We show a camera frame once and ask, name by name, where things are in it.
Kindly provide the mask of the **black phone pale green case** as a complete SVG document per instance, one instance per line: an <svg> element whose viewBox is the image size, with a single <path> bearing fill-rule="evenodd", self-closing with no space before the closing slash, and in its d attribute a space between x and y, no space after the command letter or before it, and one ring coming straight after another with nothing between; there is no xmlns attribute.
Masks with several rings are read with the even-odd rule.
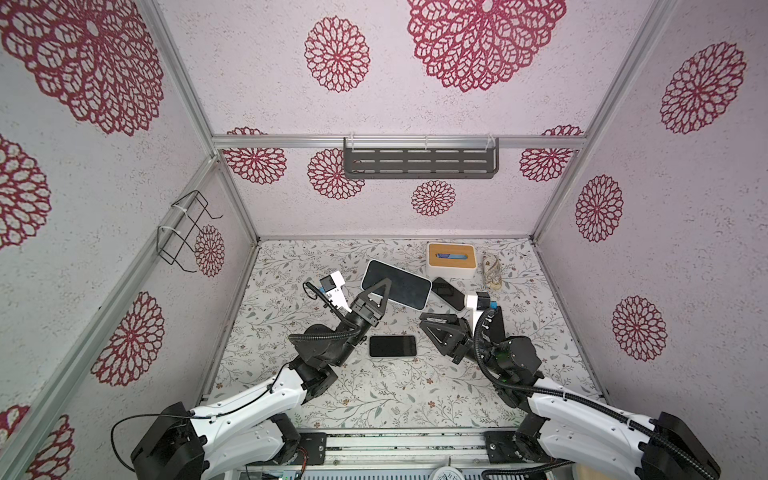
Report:
<svg viewBox="0 0 768 480"><path fill-rule="evenodd" d="M391 281L391 302L417 311L425 309L432 288L432 282L428 278L379 260L370 260L361 281L361 288L371 289L384 279Z"/></svg>

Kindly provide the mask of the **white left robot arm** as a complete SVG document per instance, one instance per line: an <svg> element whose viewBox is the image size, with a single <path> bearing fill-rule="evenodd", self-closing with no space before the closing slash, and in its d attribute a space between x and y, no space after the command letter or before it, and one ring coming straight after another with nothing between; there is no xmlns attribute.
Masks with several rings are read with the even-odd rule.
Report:
<svg viewBox="0 0 768 480"><path fill-rule="evenodd" d="M338 318L292 334L294 359L264 382L229 398L188 409L177 402L158 414L125 467L139 479L211 479L252 462L279 465L293 458L300 436L288 411L323 395L355 347L386 312L392 282L384 278L347 302L330 276L303 289Z"/></svg>

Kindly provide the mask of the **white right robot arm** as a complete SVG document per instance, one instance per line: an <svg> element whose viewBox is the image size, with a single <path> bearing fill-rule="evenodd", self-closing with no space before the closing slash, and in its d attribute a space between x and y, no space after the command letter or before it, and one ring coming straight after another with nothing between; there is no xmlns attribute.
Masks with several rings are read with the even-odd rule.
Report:
<svg viewBox="0 0 768 480"><path fill-rule="evenodd" d="M493 340L501 320L500 309L487 309L474 322L430 313L419 322L442 355L474 361L500 400L524 411L518 427L487 435L491 462L528 462L528 475L583 465L612 479L720 477L720 466L683 420L627 412L569 390L541 372L529 337Z"/></svg>

